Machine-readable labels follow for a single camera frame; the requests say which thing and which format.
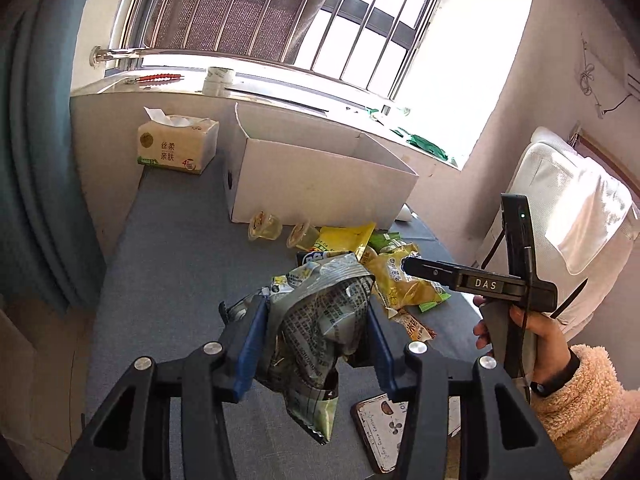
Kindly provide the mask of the fuzzy beige sleeve forearm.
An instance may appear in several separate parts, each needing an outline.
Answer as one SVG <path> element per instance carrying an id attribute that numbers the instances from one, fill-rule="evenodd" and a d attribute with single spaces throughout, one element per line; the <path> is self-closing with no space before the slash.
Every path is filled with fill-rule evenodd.
<path id="1" fill-rule="evenodd" d="M 639 393 L 618 381 L 608 352 L 576 344 L 573 377 L 532 408 L 574 479 L 601 479 L 639 421 Z"/>

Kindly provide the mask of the person's right hand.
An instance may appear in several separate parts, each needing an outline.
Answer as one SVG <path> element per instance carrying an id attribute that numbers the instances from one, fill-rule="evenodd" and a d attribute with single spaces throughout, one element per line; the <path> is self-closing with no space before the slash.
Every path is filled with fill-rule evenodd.
<path id="1" fill-rule="evenodd" d="M 516 325 L 523 326 L 524 315 L 527 315 L 526 330 L 537 336 L 532 381 L 548 384 L 570 364 L 570 347 L 555 320 L 538 312 L 526 314 L 519 307 L 510 307 L 510 317 Z"/>

